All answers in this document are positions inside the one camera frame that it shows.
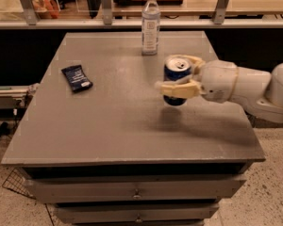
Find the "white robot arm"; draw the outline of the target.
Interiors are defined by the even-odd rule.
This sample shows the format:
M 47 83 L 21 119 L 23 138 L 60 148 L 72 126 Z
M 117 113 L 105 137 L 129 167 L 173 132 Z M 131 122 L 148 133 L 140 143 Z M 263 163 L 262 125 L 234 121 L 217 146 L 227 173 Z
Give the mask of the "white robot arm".
M 156 89 L 169 104 L 201 96 L 214 103 L 235 103 L 255 117 L 283 123 L 283 63 L 268 73 L 219 59 L 167 56 L 164 79 Z

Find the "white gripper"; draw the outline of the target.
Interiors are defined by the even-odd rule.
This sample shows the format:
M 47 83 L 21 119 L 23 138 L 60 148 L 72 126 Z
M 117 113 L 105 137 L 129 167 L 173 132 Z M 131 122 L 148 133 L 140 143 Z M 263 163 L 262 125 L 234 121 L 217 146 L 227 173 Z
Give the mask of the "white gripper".
M 171 55 L 165 59 L 166 74 L 194 74 L 205 63 L 201 57 Z M 155 88 L 160 94 L 190 99 L 201 94 L 212 102 L 226 101 L 237 104 L 254 104 L 267 89 L 271 74 L 265 71 L 238 67 L 232 62 L 214 60 L 205 64 L 198 75 L 200 85 L 190 80 L 177 84 L 175 81 L 158 81 Z

